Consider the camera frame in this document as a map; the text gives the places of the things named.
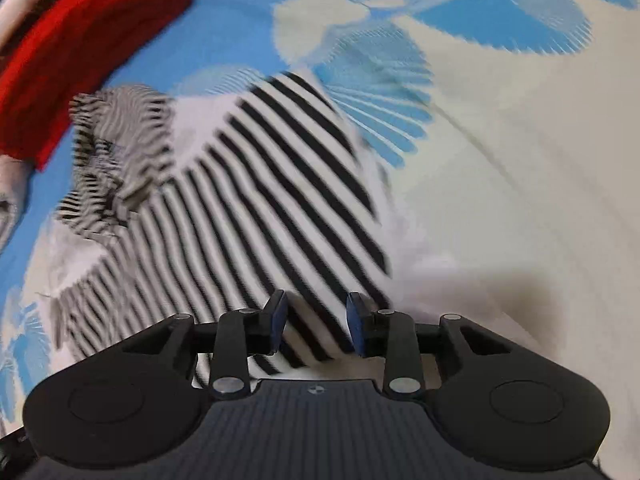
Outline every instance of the red cloth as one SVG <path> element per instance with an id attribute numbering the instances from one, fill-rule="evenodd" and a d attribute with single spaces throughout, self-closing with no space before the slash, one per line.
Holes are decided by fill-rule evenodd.
<path id="1" fill-rule="evenodd" d="M 179 16 L 191 0 L 59 0 L 0 75 L 0 153 L 42 169 L 69 126 L 68 104 Z"/>

